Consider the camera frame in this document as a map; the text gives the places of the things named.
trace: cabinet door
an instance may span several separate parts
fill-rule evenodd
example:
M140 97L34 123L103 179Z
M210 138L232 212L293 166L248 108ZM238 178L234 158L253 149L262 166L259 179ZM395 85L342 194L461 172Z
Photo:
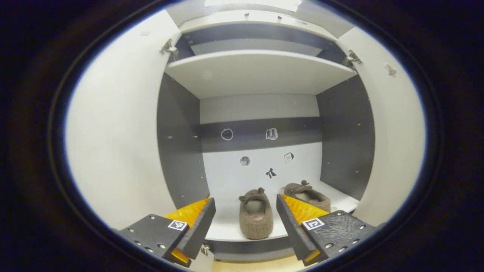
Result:
M387 221L412 190L423 162L425 121L417 90L400 62L355 27L337 44L353 62L366 88L375 124L375 154L366 191L354 215L372 225Z
M180 35L166 11L151 15L99 51L71 98L65 133L70 170L110 227L175 210L160 164L156 114L169 57L160 48Z

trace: slipper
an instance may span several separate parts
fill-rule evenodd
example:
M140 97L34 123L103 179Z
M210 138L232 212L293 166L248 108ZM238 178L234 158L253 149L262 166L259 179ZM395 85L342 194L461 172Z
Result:
M272 232L272 209L263 188L251 190L241 201L239 224L242 233L252 240L264 239Z
M311 204L324 211L331 212L331 200L322 193L313 190L305 180L301 184L289 183L284 188L284 195Z

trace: slipper insole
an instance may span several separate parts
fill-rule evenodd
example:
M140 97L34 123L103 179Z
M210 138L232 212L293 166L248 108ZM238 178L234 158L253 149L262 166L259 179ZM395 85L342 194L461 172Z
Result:
M315 197L312 197L311 194L309 192L300 192L300 193L297 193L295 194L297 197L299 197L299 199L302 199L304 201L311 201L311 200L315 200L316 202L319 202L319 200Z
M260 199L253 199L249 200L245 205L245 209L247 213L254 221L260 221L264 217L264 213L266 212L266 205L263 200Z

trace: door hinge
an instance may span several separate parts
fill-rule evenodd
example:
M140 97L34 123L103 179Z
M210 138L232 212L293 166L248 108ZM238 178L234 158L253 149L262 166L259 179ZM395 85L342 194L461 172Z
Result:
M176 55L178 55L178 48L174 47L172 44L172 40L168 39L168 41L163 45L160 49L160 52L164 55L165 53L171 53L170 58L175 59Z
M200 249L200 252L203 253L205 256L208 256L209 255L209 250L210 250L209 245L206 242L204 242L202 244L202 248Z
M345 58L345 60L343 61L343 65L346 66L346 67L350 67L352 68L353 70L355 69L354 65L353 65L353 61L356 62L356 63L362 63L361 59L356 55L355 52L353 52L353 50L348 50L349 52L349 55Z

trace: floor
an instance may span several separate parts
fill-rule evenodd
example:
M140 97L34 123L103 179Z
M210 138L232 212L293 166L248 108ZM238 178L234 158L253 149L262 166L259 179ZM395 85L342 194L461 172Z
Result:
M304 269L302 261L298 261L295 255L269 260L264 262L223 262L215 261L212 264L212 272L242 272L242 271L278 271L294 272Z

